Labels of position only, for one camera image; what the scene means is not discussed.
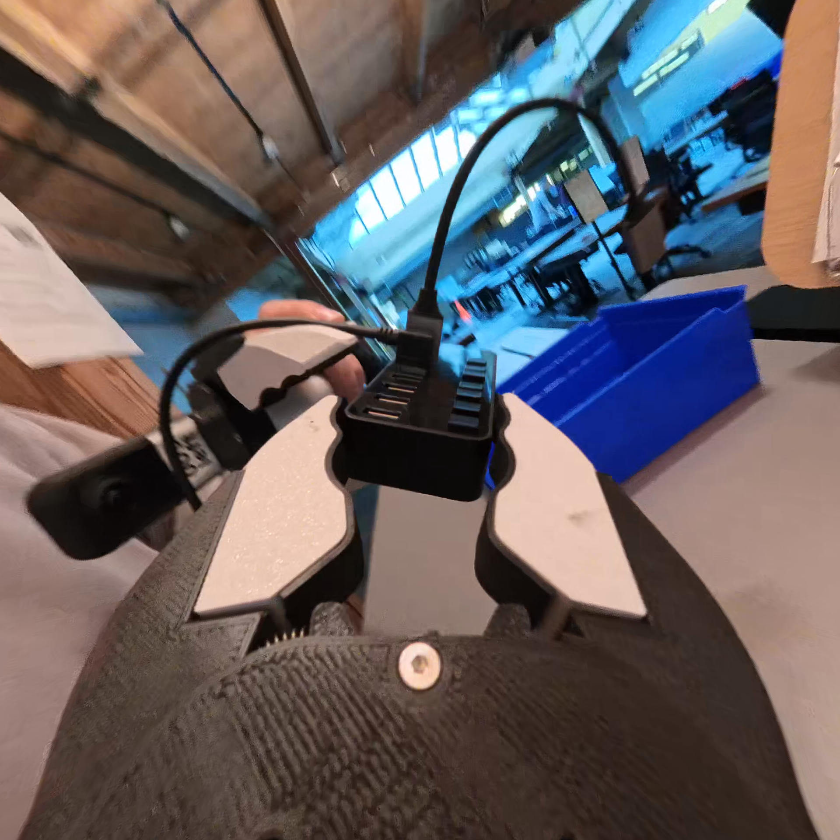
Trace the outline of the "cardboard box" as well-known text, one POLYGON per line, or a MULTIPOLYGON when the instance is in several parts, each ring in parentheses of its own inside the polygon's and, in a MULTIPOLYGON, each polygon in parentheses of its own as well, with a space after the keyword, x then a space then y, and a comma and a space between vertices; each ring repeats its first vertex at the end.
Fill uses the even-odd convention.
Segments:
POLYGON ((838 2, 794 2, 784 35, 762 250, 769 270, 790 286, 834 287, 813 263, 831 146, 838 48, 838 2))

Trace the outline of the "brown wooden panel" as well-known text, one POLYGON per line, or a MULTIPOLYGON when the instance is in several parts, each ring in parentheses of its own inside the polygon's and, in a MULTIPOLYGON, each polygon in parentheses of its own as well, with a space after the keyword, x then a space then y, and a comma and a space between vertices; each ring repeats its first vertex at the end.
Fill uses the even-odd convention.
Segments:
POLYGON ((160 390, 130 359, 32 369, 1 345, 1 404, 134 438, 159 426, 160 390))

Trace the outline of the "black usb hub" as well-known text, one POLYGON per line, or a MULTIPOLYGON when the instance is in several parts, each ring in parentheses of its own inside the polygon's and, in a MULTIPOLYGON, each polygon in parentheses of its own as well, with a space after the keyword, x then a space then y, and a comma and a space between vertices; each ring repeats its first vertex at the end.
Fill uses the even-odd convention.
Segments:
POLYGON ((425 370, 394 360, 340 408, 349 477, 452 501, 482 495, 496 432, 497 357, 445 345, 425 370))

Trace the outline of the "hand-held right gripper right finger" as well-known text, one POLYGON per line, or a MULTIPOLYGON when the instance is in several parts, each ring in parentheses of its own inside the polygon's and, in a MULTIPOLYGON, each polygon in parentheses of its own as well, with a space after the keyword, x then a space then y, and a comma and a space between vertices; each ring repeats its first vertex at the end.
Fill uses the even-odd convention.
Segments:
POLYGON ((520 397, 497 398, 494 487, 476 577, 533 631, 559 636, 574 613, 642 622, 648 609, 592 462, 520 397))

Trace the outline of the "white paper sheet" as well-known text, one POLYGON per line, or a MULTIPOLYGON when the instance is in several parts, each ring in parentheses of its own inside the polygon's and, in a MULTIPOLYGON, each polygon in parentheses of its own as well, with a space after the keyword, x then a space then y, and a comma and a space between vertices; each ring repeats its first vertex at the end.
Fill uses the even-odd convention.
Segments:
POLYGON ((142 355, 142 349, 1 197, 1 341, 30 369, 142 355))

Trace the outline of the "person's beige hoodie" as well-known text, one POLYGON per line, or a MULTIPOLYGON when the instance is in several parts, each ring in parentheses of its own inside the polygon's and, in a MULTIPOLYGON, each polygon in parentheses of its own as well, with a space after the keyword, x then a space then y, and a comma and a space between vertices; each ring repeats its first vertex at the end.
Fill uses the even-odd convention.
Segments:
POLYGON ((67 558, 27 513, 28 491, 115 440, 11 406, 1 414, 1 823, 2 838, 16 838, 81 668, 156 551, 136 541, 91 563, 67 558))

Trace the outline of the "person's left hand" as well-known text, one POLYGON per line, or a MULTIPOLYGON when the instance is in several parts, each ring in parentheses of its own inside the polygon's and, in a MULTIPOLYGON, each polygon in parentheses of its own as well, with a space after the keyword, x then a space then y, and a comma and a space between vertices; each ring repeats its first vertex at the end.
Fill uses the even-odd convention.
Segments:
MULTIPOLYGON (((261 305, 258 319, 306 319, 319 322, 342 323, 344 315, 315 301, 270 300, 261 305)), ((342 357, 320 375, 330 384, 335 395, 349 402, 358 398, 365 386, 361 363, 351 354, 342 357)))

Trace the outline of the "background work table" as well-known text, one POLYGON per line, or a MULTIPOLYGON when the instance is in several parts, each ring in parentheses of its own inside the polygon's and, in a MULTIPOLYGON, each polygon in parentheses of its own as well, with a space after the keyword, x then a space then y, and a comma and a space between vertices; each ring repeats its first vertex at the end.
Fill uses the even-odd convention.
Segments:
POLYGON ((465 317, 489 319, 514 308, 542 312, 551 309, 582 280, 594 295, 581 263, 603 252, 617 267, 609 239, 623 228, 620 207, 587 225, 566 225, 541 237, 498 267, 480 272, 462 287, 453 308, 465 317))

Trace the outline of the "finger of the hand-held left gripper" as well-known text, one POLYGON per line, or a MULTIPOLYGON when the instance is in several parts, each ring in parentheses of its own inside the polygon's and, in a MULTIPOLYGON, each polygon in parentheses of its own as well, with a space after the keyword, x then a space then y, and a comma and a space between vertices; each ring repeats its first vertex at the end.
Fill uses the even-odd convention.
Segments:
POLYGON ((322 372, 357 341, 347 332, 318 325, 256 330, 245 335, 217 375, 245 408, 269 408, 285 400, 310 406, 334 394, 322 372))
POLYGON ((309 377, 282 388, 262 392, 262 410, 273 425, 289 425, 322 399, 334 399, 330 383, 323 377, 309 377))

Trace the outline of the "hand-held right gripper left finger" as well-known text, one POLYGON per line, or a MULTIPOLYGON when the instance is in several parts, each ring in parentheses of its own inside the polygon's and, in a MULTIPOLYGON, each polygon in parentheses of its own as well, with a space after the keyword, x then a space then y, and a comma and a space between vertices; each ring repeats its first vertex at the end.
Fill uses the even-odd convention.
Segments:
POLYGON ((281 632, 300 629, 320 604, 344 602, 362 583, 340 405, 323 397, 241 472, 197 590, 196 619, 264 613, 281 632))

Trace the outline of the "blue plastic bin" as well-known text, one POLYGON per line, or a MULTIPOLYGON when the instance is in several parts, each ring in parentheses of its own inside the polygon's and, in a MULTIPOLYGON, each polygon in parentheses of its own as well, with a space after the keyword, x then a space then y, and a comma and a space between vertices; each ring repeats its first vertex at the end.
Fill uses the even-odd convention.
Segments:
POLYGON ((760 384, 745 286, 604 308, 497 384, 625 481, 760 384))

